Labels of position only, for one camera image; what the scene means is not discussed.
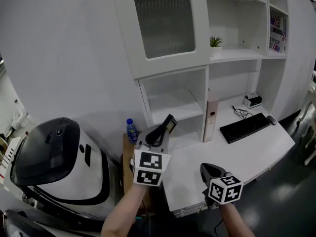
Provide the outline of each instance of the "dark floor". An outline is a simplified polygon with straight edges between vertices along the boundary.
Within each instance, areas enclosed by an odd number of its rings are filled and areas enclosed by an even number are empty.
[[[305,159],[314,150],[315,142],[305,149],[311,133],[308,138],[301,139],[314,112],[315,109],[310,107],[299,127],[296,126],[298,117],[289,117],[280,122],[296,145],[259,181],[247,184],[241,199],[236,202],[238,211],[257,237],[316,236],[316,158],[304,166]],[[216,236],[214,227],[221,219],[218,209],[179,219],[170,215],[154,216],[151,217],[151,236],[167,236],[173,231],[191,229],[194,225],[198,231]],[[141,231],[144,222],[138,221],[130,235],[148,236],[149,223]],[[223,223],[217,228],[217,233],[220,237],[228,236]]]

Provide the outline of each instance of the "white cabinet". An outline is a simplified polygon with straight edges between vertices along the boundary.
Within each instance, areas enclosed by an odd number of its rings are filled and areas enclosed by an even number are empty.
[[[115,0],[135,79],[209,63],[206,0]]]

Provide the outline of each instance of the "small device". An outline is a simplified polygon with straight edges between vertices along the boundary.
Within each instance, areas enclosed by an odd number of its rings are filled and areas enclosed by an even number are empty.
[[[217,109],[218,109],[218,98],[208,89],[208,99],[207,99],[203,142],[210,141],[213,137]]]
[[[260,131],[269,125],[270,122],[267,118],[262,113],[258,113],[241,121],[222,126],[220,131],[227,140],[228,144],[230,144]]]
[[[274,117],[272,117],[271,115],[267,116],[268,121],[270,121],[271,124],[276,125],[277,121]]]
[[[208,207],[231,203],[240,199],[243,182],[216,165],[202,163],[200,173],[207,189],[203,192]]]
[[[139,135],[134,159],[131,159],[134,183],[160,186],[171,158],[168,155],[169,134],[176,124],[169,114],[161,125],[150,127]]]
[[[261,105],[262,97],[258,95],[258,93],[245,95],[243,99],[243,104],[247,106],[249,109],[257,107]]]

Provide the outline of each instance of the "potted plant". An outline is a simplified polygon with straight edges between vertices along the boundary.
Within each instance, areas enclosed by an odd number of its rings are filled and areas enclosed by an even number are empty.
[[[220,37],[215,38],[214,36],[209,38],[210,52],[212,57],[219,57],[222,53],[222,47],[219,46],[222,42]]]

